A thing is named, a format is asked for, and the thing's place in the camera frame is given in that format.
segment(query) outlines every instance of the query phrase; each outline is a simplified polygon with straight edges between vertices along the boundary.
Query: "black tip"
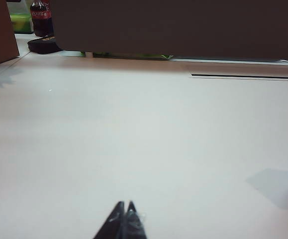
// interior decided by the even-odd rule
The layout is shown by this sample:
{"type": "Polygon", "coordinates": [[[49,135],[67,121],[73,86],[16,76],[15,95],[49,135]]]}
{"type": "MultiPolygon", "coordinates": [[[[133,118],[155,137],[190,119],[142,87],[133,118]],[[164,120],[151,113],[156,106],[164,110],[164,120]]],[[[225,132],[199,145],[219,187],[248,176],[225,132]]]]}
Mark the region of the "black tip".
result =
{"type": "Polygon", "coordinates": [[[147,239],[144,226],[136,212],[135,205],[130,201],[123,225],[123,239],[147,239]]]}
{"type": "Polygon", "coordinates": [[[106,219],[94,239],[116,239],[120,238],[121,223],[124,218],[124,202],[118,202],[106,219]]]}
{"type": "Polygon", "coordinates": [[[135,208],[135,205],[134,205],[133,201],[129,202],[127,211],[130,211],[130,210],[136,212],[136,208],[135,208]]]}

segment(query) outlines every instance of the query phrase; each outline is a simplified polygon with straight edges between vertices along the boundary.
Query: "table surface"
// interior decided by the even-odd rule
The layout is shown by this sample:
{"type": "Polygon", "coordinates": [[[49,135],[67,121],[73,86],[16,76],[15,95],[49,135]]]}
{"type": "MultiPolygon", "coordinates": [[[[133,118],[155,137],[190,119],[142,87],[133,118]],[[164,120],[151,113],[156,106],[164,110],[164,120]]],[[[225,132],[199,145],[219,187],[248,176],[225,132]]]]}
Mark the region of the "table surface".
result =
{"type": "Polygon", "coordinates": [[[149,239],[288,238],[288,81],[29,38],[0,65],[0,239],[91,239],[119,200],[149,239]]]}

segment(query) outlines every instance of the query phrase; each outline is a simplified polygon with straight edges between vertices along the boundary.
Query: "green object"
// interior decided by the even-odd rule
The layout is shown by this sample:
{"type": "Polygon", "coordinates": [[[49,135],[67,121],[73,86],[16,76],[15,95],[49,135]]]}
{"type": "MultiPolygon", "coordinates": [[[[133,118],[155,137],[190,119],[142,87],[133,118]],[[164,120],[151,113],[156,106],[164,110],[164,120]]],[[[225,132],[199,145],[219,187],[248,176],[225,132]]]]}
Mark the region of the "green object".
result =
{"type": "Polygon", "coordinates": [[[13,31],[14,33],[28,33],[31,34],[32,31],[32,23],[31,23],[31,15],[24,13],[12,13],[10,14],[13,31]]]}

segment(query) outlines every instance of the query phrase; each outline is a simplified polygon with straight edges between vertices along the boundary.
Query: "soda bottle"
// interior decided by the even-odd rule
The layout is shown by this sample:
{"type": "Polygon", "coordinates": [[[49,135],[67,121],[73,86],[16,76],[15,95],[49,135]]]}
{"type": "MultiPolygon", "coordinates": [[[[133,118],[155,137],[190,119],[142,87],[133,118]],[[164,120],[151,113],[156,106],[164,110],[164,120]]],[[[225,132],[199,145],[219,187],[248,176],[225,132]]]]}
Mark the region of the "soda bottle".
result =
{"type": "Polygon", "coordinates": [[[34,34],[47,36],[53,34],[53,25],[49,0],[34,0],[31,7],[34,34]]]}

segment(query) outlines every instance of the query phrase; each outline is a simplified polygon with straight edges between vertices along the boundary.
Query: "dark panel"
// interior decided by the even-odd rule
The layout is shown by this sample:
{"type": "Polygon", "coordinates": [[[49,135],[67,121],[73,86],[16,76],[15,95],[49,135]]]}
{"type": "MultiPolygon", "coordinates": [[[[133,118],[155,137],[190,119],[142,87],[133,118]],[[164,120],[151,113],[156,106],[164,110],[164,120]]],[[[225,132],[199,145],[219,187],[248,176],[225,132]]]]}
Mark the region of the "dark panel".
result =
{"type": "Polygon", "coordinates": [[[288,1],[52,0],[66,50],[288,59],[288,1]]]}

